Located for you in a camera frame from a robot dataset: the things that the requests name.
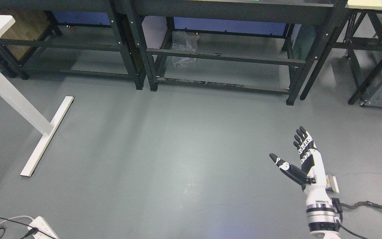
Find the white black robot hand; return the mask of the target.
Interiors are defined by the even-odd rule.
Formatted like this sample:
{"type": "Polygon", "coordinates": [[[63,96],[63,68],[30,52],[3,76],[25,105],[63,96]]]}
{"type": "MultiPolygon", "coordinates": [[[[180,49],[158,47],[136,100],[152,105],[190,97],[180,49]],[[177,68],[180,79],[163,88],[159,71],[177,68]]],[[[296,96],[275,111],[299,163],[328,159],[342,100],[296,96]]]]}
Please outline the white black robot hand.
{"type": "Polygon", "coordinates": [[[332,199],[326,191],[327,178],[323,159],[308,130],[302,126],[299,127],[294,135],[293,145],[299,154],[300,167],[283,160],[274,153],[269,154],[270,159],[280,172],[301,186],[307,196],[306,205],[332,205],[332,199]]]}

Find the silver white robot forearm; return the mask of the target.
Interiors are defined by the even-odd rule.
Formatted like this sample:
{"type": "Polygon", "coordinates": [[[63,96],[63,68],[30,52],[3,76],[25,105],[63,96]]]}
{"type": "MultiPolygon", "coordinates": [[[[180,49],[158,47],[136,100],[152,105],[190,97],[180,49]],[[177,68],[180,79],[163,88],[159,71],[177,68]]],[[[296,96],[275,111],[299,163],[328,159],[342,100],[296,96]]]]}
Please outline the silver white robot forearm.
{"type": "Polygon", "coordinates": [[[306,216],[310,235],[314,239],[340,239],[340,226],[337,223],[336,213],[331,201],[317,201],[309,204],[306,216]]]}

